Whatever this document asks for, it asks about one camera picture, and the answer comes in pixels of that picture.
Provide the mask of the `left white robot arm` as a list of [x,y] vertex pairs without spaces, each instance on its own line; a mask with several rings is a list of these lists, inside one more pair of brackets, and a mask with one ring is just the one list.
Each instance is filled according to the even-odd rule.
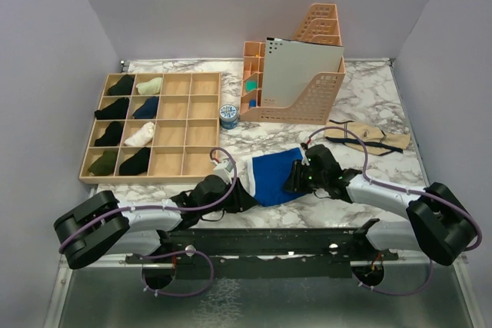
[[144,254],[158,263],[170,251],[158,232],[187,230],[206,214],[236,214],[258,204],[240,179],[229,184],[208,175],[194,189],[152,204],[121,202],[112,191],[102,191],[59,217],[54,229],[59,252],[73,270],[117,253]]

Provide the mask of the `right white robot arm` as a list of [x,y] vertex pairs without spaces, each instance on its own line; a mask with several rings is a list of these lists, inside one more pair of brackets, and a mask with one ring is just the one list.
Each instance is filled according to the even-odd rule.
[[369,180],[362,171],[343,169],[322,144],[305,148],[304,153],[303,159],[293,162],[284,191],[309,194],[322,189],[332,199],[401,217],[395,222],[373,221],[354,239],[354,253],[363,260],[380,250],[412,250],[449,266],[479,238],[469,213],[443,184],[419,188]]

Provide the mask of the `blue boxer underwear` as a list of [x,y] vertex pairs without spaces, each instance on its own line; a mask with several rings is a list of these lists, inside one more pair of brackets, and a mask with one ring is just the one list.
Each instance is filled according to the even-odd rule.
[[304,196],[304,193],[283,190],[293,162],[302,159],[299,147],[250,158],[247,162],[249,194],[262,207],[281,205]]

